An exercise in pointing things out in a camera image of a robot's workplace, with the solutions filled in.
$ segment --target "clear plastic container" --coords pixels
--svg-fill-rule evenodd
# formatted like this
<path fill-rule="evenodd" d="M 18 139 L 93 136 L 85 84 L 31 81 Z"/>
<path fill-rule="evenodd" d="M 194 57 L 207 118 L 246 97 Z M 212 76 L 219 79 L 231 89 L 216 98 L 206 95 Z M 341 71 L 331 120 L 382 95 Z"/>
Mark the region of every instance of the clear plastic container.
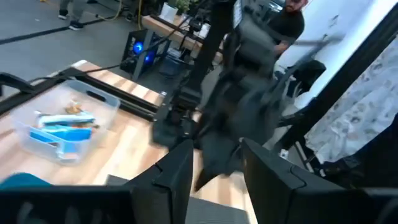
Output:
<path fill-rule="evenodd" d="M 88 140 L 66 141 L 37 128 L 37 112 L 45 114 L 65 114 L 65 108 L 72 101 L 79 102 L 81 108 L 95 117 L 99 128 Z M 68 80 L 41 94 L 11 111 L 11 117 L 22 148 L 63 165 L 79 163 L 98 142 L 104 138 L 118 111 L 120 100 L 86 83 Z M 38 134 L 51 143 L 32 138 Z M 65 149 L 73 148 L 73 156 L 66 158 Z"/>

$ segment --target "wooden table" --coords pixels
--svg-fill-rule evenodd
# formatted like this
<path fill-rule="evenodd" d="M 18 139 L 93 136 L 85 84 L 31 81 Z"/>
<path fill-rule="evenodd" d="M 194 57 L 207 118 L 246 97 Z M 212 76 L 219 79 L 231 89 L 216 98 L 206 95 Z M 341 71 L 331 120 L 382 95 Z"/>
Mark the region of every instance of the wooden table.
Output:
<path fill-rule="evenodd" d="M 83 71 L 99 68 L 84 60 L 73 66 Z M 159 105 L 162 101 L 162 95 L 107 70 L 90 75 L 153 104 Z M 61 166 L 22 150 L 11 117 L 4 114 L 0 118 L 0 180 L 18 172 L 33 174 L 54 185 L 104 185 L 110 174 L 133 179 L 167 153 L 165 148 L 150 142 L 151 125 L 142 118 L 118 110 L 106 137 L 81 164 Z M 200 153 L 195 151 L 194 181 L 200 170 Z M 251 223 L 257 223 L 249 195 L 240 190 L 243 186 L 241 175 L 234 174 L 230 179 L 217 177 L 199 192 L 192 191 L 192 197 L 246 210 Z"/>
<path fill-rule="evenodd" d="M 173 24 L 178 26 L 182 22 L 182 18 L 180 16 L 175 16 Z M 157 21 L 156 19 L 152 18 L 151 16 L 144 16 L 142 18 L 142 25 L 144 25 L 145 28 L 149 30 L 153 30 L 156 34 L 161 35 L 161 36 L 167 36 L 169 35 L 172 31 L 173 28 L 169 27 L 168 25 Z M 182 39 L 184 37 L 184 34 L 182 34 L 179 31 L 174 32 L 173 35 L 170 36 L 170 40 L 175 41 L 177 43 L 181 43 Z M 189 37 L 185 38 L 183 46 L 187 49 L 193 49 L 192 51 L 198 52 L 201 49 L 202 44 L 195 41 L 194 39 L 191 39 Z M 223 55 L 219 52 L 216 53 L 216 56 L 214 58 L 215 62 L 220 62 L 222 61 Z"/>

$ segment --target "blue object in bin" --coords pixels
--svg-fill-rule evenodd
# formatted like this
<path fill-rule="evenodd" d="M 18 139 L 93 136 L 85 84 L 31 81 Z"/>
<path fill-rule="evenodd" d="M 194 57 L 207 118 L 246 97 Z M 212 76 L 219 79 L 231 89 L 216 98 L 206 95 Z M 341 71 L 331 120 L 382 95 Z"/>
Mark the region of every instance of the blue object in bin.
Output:
<path fill-rule="evenodd" d="M 48 126 L 42 130 L 33 129 L 33 128 L 30 130 L 30 137 L 32 139 L 36 139 L 40 142 L 46 142 L 48 144 L 54 144 L 54 146 L 58 146 L 57 142 L 47 137 L 48 134 L 66 140 L 66 142 L 64 142 L 62 145 L 63 148 L 58 149 L 60 152 L 59 156 L 61 159 L 77 159 L 78 157 L 77 153 L 80 151 L 79 149 L 80 145 L 76 144 L 76 142 L 89 139 L 91 136 L 91 129 L 90 128 L 78 129 L 78 128 L 71 128 L 68 126 L 56 125 L 56 126 Z"/>
<path fill-rule="evenodd" d="M 39 127 L 70 126 L 72 124 L 93 123 L 95 118 L 92 114 L 82 111 L 79 114 L 65 115 L 39 115 L 37 124 Z"/>
<path fill-rule="evenodd" d="M 53 140 L 43 135 L 40 135 L 40 132 L 54 135 L 66 141 L 83 141 L 90 139 L 91 136 L 90 128 L 72 128 L 69 126 L 62 126 L 62 125 L 46 126 L 40 131 L 30 132 L 30 136 L 39 141 L 53 142 Z"/>

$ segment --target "patterned curtain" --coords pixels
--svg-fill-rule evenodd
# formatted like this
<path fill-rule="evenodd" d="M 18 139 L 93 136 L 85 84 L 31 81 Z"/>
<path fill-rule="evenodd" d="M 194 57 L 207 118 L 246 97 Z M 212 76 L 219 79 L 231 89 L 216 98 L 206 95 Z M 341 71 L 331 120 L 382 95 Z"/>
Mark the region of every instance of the patterned curtain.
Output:
<path fill-rule="evenodd" d="M 398 112 L 398 37 L 305 135 L 321 163 L 351 156 Z"/>

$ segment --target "black cable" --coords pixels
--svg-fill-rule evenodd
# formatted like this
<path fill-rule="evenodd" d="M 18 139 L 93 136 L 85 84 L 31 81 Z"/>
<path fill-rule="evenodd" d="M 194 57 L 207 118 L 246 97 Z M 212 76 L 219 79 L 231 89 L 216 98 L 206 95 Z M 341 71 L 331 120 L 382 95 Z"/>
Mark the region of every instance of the black cable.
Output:
<path fill-rule="evenodd" d="M 180 47 L 178 48 L 179 50 L 182 50 L 182 46 L 184 45 L 185 39 L 187 38 L 189 33 L 190 32 L 188 31 L 186 34 L 184 34 L 184 37 L 182 37 L 182 41 L 181 41 Z"/>
<path fill-rule="evenodd" d="M 194 41 L 194 43 L 193 43 L 193 46 L 192 46 L 192 49 L 191 49 L 191 52 L 192 52 L 193 50 L 195 50 L 195 46 L 196 46 L 197 42 L 198 42 L 198 40 L 195 39 L 195 41 Z"/>
<path fill-rule="evenodd" d="M 199 10 L 199 8 L 206 3 L 209 0 L 202 0 L 202 2 L 200 2 L 196 8 L 194 8 L 193 12 L 196 14 L 197 11 Z M 148 52 L 154 48 L 156 48 L 157 46 L 159 46 L 160 44 L 163 44 L 165 41 L 167 41 L 177 30 L 179 30 L 182 26 L 182 24 L 184 24 L 187 20 L 189 19 L 189 17 L 187 16 L 175 29 L 173 29 L 173 31 L 171 33 L 169 33 L 167 36 L 161 38 L 159 41 L 157 41 L 156 43 L 153 43 L 152 45 L 150 45 L 148 48 L 146 48 L 145 50 L 143 50 L 141 53 L 136 54 L 135 56 L 133 56 L 132 58 L 127 58 L 125 59 L 122 63 L 117 64 L 117 65 L 113 65 L 113 66 L 109 66 L 109 67 L 104 67 L 104 68 L 97 68 L 97 69 L 93 69 L 93 70 L 88 70 L 88 71 L 81 71 L 81 72 L 77 72 L 76 74 L 70 74 L 70 75 L 60 75 L 58 77 L 40 77 L 40 78 L 35 78 L 33 80 L 29 80 L 29 83 L 38 81 L 38 80 L 48 80 L 48 79 L 67 79 L 70 77 L 75 77 L 75 76 L 79 76 L 79 75 L 85 75 L 87 73 L 91 73 L 91 72 L 100 72 L 103 70 L 108 70 L 111 68 L 116 68 L 119 67 L 120 65 L 122 65 L 123 63 L 126 63 L 130 60 L 135 60 L 136 58 L 138 58 L 138 56 L 140 56 L 141 54 L 143 54 L 144 52 Z"/>
<path fill-rule="evenodd" d="M 87 70 L 87 71 L 82 71 L 82 72 L 77 72 L 75 74 L 68 74 L 68 75 L 60 75 L 58 77 L 39 77 L 39 78 L 34 78 L 32 80 L 29 80 L 28 83 L 33 83 L 39 80 L 49 80 L 49 79 L 53 79 L 53 80 L 60 80 L 60 79 L 68 79 L 70 77 L 76 77 L 76 76 L 82 76 L 85 75 L 86 73 L 91 73 L 91 72 L 100 72 L 103 70 L 108 70 L 108 69 L 112 69 L 112 68 L 116 68 L 119 65 L 113 65 L 113 66 L 109 66 L 109 67 L 104 67 L 104 68 L 97 68 L 97 69 L 92 69 L 92 70 Z"/>

